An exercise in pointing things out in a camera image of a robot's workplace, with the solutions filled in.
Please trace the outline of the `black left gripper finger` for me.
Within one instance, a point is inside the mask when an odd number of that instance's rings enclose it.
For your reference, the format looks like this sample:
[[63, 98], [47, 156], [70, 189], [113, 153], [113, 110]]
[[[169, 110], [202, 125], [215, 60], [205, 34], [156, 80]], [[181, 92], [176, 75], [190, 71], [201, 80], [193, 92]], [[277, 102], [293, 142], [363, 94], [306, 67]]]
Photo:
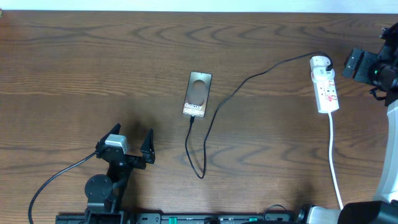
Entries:
[[148, 164], [153, 164], [155, 162], [155, 151], [154, 151], [154, 131], [150, 129], [147, 136], [142, 143], [140, 148], [142, 153], [142, 158]]
[[105, 140], [109, 137], [110, 134], [118, 135], [120, 128], [121, 125], [119, 123], [116, 123], [115, 126], [97, 142], [97, 145], [105, 144]]

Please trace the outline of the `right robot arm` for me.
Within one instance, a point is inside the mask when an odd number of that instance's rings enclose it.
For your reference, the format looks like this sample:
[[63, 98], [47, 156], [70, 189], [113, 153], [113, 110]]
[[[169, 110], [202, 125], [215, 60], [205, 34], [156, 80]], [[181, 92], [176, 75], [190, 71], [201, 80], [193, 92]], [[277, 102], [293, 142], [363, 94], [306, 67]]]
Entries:
[[[310, 59], [311, 79], [319, 113], [328, 114], [330, 122], [329, 164], [339, 209], [304, 205], [297, 223], [397, 223], [397, 23], [383, 28], [379, 36], [384, 45], [379, 53], [353, 48], [345, 61], [342, 75], [354, 81], [374, 86], [369, 91], [387, 107], [388, 139], [382, 175], [372, 201], [342, 204], [333, 167], [333, 119], [338, 99], [334, 70], [327, 56]], [[385, 92], [377, 96], [376, 92]]]

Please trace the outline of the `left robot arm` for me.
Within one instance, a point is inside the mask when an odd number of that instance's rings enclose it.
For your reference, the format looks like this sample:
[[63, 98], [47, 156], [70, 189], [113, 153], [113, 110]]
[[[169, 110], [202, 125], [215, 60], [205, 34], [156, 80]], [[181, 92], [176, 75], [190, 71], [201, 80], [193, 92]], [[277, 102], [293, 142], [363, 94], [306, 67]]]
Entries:
[[134, 215], [121, 208], [121, 202], [134, 169], [145, 169], [155, 162], [154, 132], [149, 130], [140, 147], [141, 156], [127, 154], [127, 139], [116, 124], [96, 144], [95, 156], [105, 160], [108, 171], [92, 176], [85, 185], [88, 199], [83, 223], [132, 223]]

